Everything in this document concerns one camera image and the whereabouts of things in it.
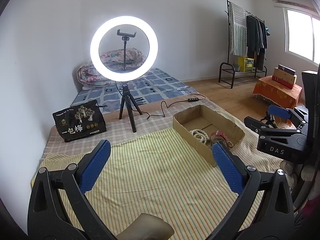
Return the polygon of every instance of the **baseboard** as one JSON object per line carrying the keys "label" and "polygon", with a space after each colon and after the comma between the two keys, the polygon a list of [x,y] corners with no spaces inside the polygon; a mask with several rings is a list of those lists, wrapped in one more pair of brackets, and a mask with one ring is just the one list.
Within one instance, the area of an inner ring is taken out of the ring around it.
{"label": "baseboard", "polygon": [[184,80],[180,80],[180,81],[183,82],[183,83],[185,83],[185,82],[192,82],[192,81],[199,81],[199,80],[207,80],[207,79],[215,79],[215,78],[219,78],[219,76],[203,77],[203,78],[191,78],[191,79],[184,79]]}

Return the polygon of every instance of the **blue clamp pad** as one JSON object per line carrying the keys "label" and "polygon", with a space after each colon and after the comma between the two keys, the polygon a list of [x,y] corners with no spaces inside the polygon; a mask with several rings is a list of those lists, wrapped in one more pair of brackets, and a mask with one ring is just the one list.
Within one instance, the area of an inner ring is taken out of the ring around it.
{"label": "blue clamp pad", "polygon": [[81,174],[79,189],[82,194],[93,188],[110,154],[111,145],[110,142],[106,140]]}
{"label": "blue clamp pad", "polygon": [[219,166],[232,192],[241,195],[244,190],[244,178],[219,143],[212,146],[212,155]]}
{"label": "blue clamp pad", "polygon": [[279,106],[273,106],[273,105],[269,106],[268,112],[269,114],[274,116],[279,116],[282,119],[291,119],[290,112],[287,109]]}

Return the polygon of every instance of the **red box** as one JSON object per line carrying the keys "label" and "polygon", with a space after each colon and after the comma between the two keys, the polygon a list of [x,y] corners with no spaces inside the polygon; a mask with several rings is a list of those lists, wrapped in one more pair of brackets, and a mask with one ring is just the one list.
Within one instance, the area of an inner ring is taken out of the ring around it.
{"label": "red box", "polygon": [[272,80],[277,81],[278,83],[280,83],[280,84],[282,84],[282,85],[284,85],[284,86],[286,86],[286,87],[288,87],[290,89],[292,89],[293,86],[294,86],[294,85],[290,84],[289,82],[284,81],[283,79],[277,78],[275,76],[272,76]]}

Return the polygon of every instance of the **hanging towel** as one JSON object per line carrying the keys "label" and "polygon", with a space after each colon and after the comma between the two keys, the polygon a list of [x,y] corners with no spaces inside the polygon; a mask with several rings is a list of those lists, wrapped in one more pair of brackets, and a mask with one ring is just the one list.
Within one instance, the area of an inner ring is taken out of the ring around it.
{"label": "hanging towel", "polygon": [[230,3],[231,51],[236,56],[247,55],[246,12],[234,3]]}

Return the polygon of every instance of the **das logo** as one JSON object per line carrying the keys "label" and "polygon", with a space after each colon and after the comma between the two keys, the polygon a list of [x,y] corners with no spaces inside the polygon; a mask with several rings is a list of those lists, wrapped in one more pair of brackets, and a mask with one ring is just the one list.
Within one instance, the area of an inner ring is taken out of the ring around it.
{"label": "das logo", "polygon": [[279,152],[279,149],[278,149],[278,148],[275,150],[272,146],[270,147],[270,152],[275,152],[275,153],[284,154],[284,150],[281,150],[281,151]]}

